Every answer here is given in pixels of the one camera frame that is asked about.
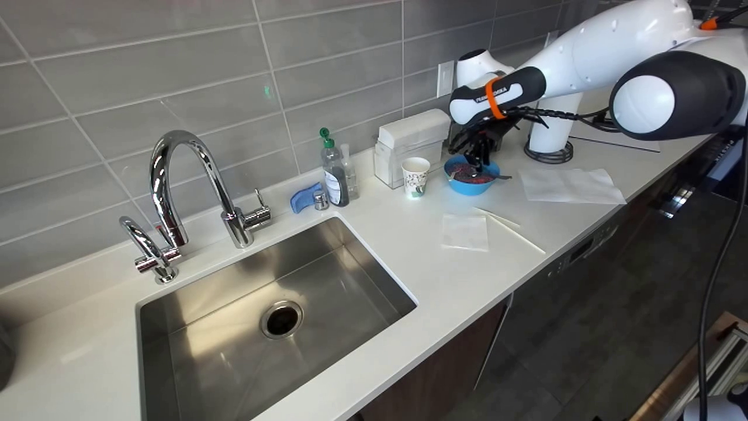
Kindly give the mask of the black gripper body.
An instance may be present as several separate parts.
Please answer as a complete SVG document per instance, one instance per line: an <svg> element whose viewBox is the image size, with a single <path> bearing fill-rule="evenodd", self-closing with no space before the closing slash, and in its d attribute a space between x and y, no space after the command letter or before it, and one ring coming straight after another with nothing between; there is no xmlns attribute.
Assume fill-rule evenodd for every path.
<svg viewBox="0 0 748 421"><path fill-rule="evenodd" d="M463 130L446 144L446 153L463 155L474 169L482 169L489 164L505 134L505 123L486 123L471 130Z"/></svg>

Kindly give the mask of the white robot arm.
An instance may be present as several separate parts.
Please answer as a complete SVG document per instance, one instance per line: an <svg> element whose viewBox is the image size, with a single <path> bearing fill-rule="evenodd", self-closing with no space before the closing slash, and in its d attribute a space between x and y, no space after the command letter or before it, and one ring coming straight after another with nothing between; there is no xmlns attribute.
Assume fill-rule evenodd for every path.
<svg viewBox="0 0 748 421"><path fill-rule="evenodd" d="M746 125L748 35L734 14L699 22L687 0L626 0L510 69L491 54L448 102L464 132L531 120L524 153L537 161L572 157L569 120L580 97L609 89L609 130L636 140L675 140Z"/></svg>

